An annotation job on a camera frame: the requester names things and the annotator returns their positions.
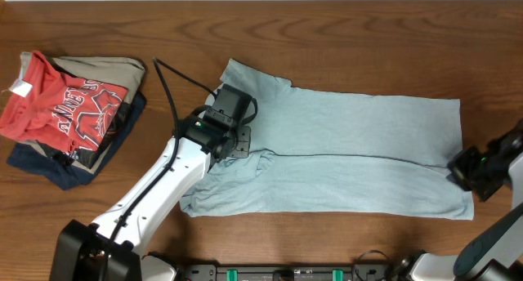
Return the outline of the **light blue t-shirt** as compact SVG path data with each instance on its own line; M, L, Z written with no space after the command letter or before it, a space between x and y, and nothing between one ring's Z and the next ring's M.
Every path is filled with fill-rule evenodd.
M221 82L253 96L247 158L228 158L181 198L190 216L378 212L471 220L449 180L460 102L313 91L231 60Z

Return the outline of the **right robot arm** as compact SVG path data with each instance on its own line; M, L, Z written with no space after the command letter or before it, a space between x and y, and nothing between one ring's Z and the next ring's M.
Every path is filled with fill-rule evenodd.
M511 211L474 238L458 255L420 252L407 256L394 280L521 280L522 121L490 141L485 152L465 149L448 164L458 186L486 201L502 186L512 190Z

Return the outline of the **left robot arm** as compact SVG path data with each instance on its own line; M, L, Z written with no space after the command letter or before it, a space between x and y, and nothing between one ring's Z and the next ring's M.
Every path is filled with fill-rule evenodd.
M72 220L59 234L52 280L174 280L179 269L146 249L156 230L195 183L222 159L245 158L250 119L207 111L188 116L151 169L92 223Z

